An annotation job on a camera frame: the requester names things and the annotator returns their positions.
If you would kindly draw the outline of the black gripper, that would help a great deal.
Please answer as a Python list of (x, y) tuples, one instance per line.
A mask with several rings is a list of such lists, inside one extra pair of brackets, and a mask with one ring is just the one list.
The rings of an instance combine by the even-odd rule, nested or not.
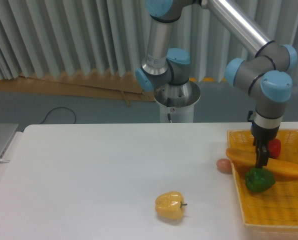
[(270, 152), (267, 144), (269, 141), (276, 138), (279, 126), (275, 128), (263, 128), (256, 123), (251, 124), (251, 134), (253, 136), (253, 146), (256, 146), (257, 143), (262, 143), (256, 146), (256, 163), (255, 167), (261, 169), (268, 164), (270, 158)]

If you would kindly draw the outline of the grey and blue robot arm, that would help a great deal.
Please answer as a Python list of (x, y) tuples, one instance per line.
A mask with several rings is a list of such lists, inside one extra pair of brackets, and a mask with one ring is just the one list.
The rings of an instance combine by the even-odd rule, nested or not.
[(269, 143), (278, 133), (293, 81), (288, 70), (298, 61), (291, 45), (270, 40), (233, 0), (147, 0), (145, 8), (152, 22), (146, 56), (135, 76), (142, 89), (153, 92), (160, 106), (162, 122), (191, 122), (200, 91), (189, 82), (190, 55), (180, 48), (170, 48), (173, 24), (190, 5), (209, 10), (254, 55), (250, 61), (235, 58), (227, 65), (224, 77), (232, 86), (256, 101), (250, 111), (251, 133), (255, 146), (255, 166), (262, 168), (270, 157)]

